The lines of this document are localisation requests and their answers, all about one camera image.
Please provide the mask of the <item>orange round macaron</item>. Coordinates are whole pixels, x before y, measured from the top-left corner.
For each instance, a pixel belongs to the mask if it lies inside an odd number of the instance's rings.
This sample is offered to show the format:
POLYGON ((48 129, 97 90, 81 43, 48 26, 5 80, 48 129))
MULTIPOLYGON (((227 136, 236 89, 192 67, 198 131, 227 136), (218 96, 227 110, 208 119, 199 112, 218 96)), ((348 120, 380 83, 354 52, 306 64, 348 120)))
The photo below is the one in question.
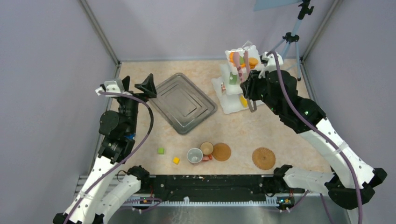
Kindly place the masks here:
POLYGON ((249 62, 249 66, 255 67, 259 61, 254 57, 249 57, 248 62, 249 62))

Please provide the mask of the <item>yellow cheese cake wedge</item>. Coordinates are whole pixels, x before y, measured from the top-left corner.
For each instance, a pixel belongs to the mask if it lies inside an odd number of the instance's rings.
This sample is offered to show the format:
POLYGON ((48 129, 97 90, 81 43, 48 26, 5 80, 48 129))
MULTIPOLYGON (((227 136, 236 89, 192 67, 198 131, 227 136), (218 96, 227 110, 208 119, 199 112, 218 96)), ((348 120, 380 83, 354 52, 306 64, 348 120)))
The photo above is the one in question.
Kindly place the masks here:
POLYGON ((240 102, 244 108, 248 107, 248 102, 242 95, 240 95, 240 102))

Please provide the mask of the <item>green cake cube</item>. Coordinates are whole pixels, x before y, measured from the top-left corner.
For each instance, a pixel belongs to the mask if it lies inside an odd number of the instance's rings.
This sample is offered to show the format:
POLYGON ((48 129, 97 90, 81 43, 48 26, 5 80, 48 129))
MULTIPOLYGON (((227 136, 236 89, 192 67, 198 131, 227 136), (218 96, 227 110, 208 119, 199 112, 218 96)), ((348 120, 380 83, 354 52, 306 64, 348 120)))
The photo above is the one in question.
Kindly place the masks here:
POLYGON ((230 85, 236 85, 238 83, 238 75, 234 75, 232 72, 229 74, 229 84, 230 85))

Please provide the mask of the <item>pink-handled metal tongs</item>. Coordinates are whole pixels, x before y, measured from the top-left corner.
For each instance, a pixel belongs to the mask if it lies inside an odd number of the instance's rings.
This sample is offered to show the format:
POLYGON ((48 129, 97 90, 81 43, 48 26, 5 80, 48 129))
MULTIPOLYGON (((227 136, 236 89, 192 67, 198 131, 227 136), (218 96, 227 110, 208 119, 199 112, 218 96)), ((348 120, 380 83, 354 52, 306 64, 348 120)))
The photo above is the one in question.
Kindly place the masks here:
MULTIPOLYGON (((247 50, 244 50, 242 58, 243 58, 243 61, 244 61, 246 73, 249 75, 250 74, 250 65, 249 65, 248 51, 247 50)), ((239 79, 240 79, 240 83, 242 84, 245 81, 245 79, 244 79, 244 73, 242 71, 242 66, 240 64, 240 54, 239 54, 238 51, 233 53, 232 59, 233 59, 233 63, 235 64, 235 67, 236 67, 236 69, 238 71, 238 76, 239 76, 239 79)), ((248 99, 245 96, 244 96, 244 98, 247 101, 247 105, 248 105, 248 108, 249 108, 250 112, 257 111, 256 102, 255 101, 251 102, 251 100, 248 99)))

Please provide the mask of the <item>white strawberry cake slice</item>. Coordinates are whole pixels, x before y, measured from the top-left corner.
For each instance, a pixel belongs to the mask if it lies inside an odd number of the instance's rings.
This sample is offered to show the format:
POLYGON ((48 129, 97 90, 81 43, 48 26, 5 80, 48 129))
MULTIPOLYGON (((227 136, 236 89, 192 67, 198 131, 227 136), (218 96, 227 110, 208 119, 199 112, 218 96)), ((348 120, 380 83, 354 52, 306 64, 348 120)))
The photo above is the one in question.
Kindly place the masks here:
POLYGON ((225 86, 224 82, 221 83, 220 87, 221 87, 221 93, 225 94, 226 93, 226 86, 225 86))

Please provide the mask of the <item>orange flower cookie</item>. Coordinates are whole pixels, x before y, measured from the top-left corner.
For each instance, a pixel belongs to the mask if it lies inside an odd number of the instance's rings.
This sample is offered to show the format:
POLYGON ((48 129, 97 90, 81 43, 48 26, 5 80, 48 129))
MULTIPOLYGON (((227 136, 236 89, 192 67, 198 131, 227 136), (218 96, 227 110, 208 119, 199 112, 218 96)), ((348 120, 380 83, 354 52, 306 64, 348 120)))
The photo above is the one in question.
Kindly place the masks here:
POLYGON ((230 63, 234 63, 234 59, 233 59, 233 56, 234 56, 234 51, 231 51, 230 53, 229 53, 229 62, 230 63))

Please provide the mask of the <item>smooth brown round coaster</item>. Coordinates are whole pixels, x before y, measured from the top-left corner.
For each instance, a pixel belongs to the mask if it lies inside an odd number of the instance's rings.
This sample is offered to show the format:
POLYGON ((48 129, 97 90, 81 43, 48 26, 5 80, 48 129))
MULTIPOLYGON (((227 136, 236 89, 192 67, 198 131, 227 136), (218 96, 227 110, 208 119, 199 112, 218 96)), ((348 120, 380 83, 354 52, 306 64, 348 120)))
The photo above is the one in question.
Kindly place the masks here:
POLYGON ((214 145, 212 156, 217 161, 227 161, 231 157, 231 148, 225 143, 214 145))

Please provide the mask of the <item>brown cup with red handle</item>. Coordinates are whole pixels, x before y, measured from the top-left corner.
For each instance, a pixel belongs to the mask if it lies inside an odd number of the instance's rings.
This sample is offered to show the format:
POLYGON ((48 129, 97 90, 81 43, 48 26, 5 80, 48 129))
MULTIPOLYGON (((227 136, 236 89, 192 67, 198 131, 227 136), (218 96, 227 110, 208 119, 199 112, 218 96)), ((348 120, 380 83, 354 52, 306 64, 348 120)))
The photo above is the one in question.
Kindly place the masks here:
POLYGON ((202 159, 203 162, 210 161, 210 160, 213 159, 212 153, 213 153, 213 150, 214 150, 214 146, 213 146, 212 143, 203 142, 200 145, 200 150, 201 150, 201 152, 203 154, 203 159, 202 159))

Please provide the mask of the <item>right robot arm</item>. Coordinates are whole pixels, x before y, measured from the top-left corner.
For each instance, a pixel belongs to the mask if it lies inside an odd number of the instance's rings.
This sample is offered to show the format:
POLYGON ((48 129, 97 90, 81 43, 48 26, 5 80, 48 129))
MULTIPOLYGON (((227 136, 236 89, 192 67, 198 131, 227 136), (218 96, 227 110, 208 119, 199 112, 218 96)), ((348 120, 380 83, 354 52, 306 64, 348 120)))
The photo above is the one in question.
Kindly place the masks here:
POLYGON ((329 196, 344 209, 362 208, 374 196, 374 188, 386 179, 386 171, 364 162, 338 135, 319 105, 298 95, 297 80, 281 69, 279 54, 265 52, 262 60, 267 63, 264 69, 250 71, 240 85, 244 97, 262 101, 332 168, 332 172, 324 173, 283 165, 274 171, 275 189, 279 192, 306 189, 329 196))

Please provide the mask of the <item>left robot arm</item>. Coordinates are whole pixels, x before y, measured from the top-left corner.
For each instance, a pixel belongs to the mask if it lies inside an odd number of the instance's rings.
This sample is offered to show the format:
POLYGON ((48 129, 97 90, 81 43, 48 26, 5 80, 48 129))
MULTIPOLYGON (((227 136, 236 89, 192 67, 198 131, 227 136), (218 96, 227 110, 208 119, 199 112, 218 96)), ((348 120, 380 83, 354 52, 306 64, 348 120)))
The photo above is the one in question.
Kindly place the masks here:
POLYGON ((130 76, 105 81, 96 90, 99 96, 114 98, 117 111, 105 111, 99 119, 99 133, 103 136, 93 167, 71 205, 53 218, 54 224, 105 224, 134 193, 149 189, 149 172, 133 166, 118 185, 107 193, 112 179, 122 165, 134 155, 151 134, 154 114, 148 101, 157 97, 154 75, 150 73, 140 84, 139 93, 129 90, 130 76), (148 131, 141 142, 135 143, 139 105, 147 108, 150 117, 148 131))

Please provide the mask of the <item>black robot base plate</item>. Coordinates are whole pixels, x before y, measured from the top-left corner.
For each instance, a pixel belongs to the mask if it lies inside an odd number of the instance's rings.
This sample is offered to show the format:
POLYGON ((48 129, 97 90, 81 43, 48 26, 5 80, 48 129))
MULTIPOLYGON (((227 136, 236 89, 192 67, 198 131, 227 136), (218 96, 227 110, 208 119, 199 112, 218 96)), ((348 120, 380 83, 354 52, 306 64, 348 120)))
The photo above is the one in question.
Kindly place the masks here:
POLYGON ((272 175, 156 175, 141 185, 140 194, 164 202, 259 202, 277 194, 304 193, 272 175))

